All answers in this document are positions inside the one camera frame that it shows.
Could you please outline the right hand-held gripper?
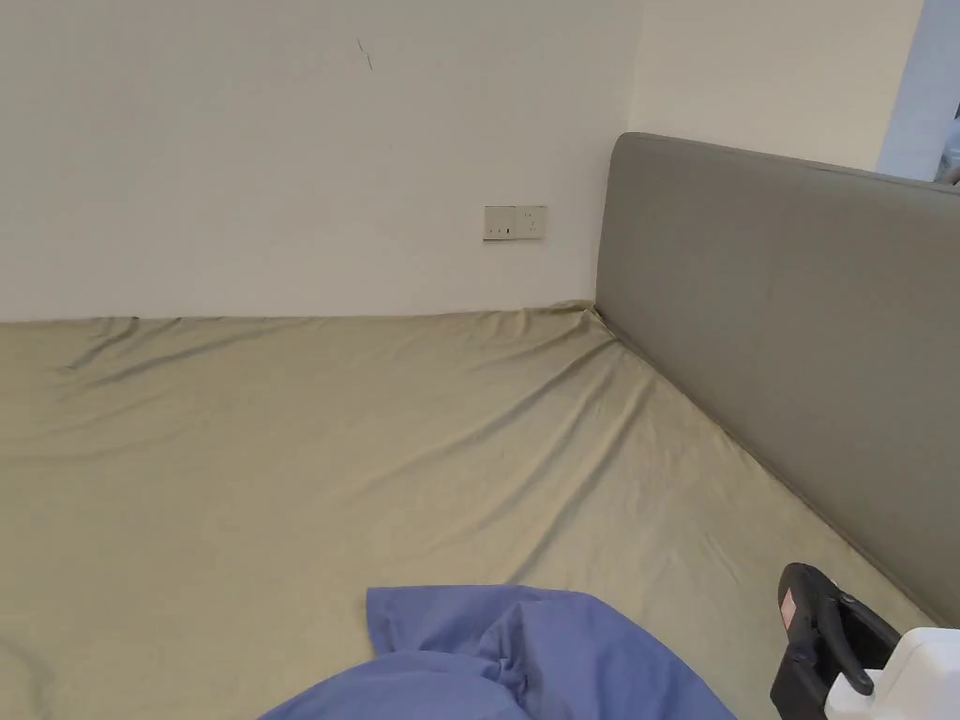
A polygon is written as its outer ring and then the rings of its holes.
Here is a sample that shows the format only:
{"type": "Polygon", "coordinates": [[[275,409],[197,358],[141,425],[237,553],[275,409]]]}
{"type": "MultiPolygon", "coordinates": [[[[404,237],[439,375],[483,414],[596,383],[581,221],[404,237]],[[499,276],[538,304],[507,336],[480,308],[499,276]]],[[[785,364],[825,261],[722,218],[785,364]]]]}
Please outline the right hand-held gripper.
{"type": "Polygon", "coordinates": [[[846,592],[819,600],[812,570],[791,563],[779,579],[787,646],[770,691],[779,718],[957,719],[959,631],[915,628],[901,638],[846,592]],[[834,683],[830,656],[843,675],[834,683]]]}

